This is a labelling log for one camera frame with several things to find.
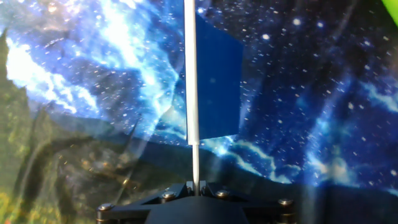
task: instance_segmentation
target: blue nebula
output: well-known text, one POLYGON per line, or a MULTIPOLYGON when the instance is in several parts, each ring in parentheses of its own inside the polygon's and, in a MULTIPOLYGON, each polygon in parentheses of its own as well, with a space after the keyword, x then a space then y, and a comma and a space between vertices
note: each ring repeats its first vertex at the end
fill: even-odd
MULTIPOLYGON (((381 3, 306 4, 197 1, 245 44, 239 134, 201 148, 276 182, 397 194, 397 27, 381 3)), ((186 146, 182 22, 181 0, 4 2, 7 77, 52 113, 125 133, 141 117, 137 137, 186 146)))

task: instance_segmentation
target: bolt head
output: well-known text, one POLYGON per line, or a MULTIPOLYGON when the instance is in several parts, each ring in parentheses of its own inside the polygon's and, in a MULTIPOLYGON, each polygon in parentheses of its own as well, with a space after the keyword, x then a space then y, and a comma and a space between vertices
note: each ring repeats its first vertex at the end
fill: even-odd
POLYGON ((293 200, 291 200, 291 199, 286 199, 286 198, 283 198, 283 199, 279 199, 278 200, 278 203, 280 204, 280 205, 291 205, 292 203, 293 203, 293 200))
POLYGON ((114 207, 113 204, 111 204, 111 203, 105 203, 105 204, 100 205, 100 206, 98 207, 98 210, 100 210, 100 211, 107 211, 107 210, 112 209, 113 207, 114 207))
POLYGON ((216 193, 216 196, 218 197, 218 198, 225 198, 225 197, 227 197, 229 195, 229 192, 227 191, 227 190, 219 190, 219 191, 217 191, 217 193, 216 193))
POLYGON ((162 195, 162 197, 163 197, 164 199, 172 199, 172 198, 175 198, 175 196, 176 196, 176 194, 175 194, 175 192, 173 192, 173 191, 166 191, 166 192, 164 192, 164 194, 162 195))

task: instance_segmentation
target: white pole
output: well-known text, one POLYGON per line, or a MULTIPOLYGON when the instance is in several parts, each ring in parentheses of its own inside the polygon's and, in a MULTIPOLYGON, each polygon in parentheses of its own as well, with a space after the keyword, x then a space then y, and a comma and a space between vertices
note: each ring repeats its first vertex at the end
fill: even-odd
POLYGON ((184 0, 185 26, 185 84, 187 96, 188 144, 193 154, 193 190, 200 194, 199 186, 199 121, 197 83, 197 36, 195 21, 195 0, 184 0))

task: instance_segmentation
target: black mount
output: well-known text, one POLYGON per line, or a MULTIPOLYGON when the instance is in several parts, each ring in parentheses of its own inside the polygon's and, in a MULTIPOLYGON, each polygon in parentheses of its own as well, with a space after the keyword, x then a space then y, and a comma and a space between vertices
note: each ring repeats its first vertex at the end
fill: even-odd
POLYGON ((129 205, 103 204, 97 208, 96 223, 296 223, 293 200, 260 202, 220 184, 201 181, 200 186, 200 196, 193 196, 192 182, 187 182, 129 205))

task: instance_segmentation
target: blue flag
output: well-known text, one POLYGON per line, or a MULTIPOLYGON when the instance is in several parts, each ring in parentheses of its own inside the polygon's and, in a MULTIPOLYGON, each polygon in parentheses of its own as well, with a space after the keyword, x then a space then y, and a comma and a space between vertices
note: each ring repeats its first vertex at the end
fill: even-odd
POLYGON ((200 139, 238 134, 243 45, 196 15, 200 139))

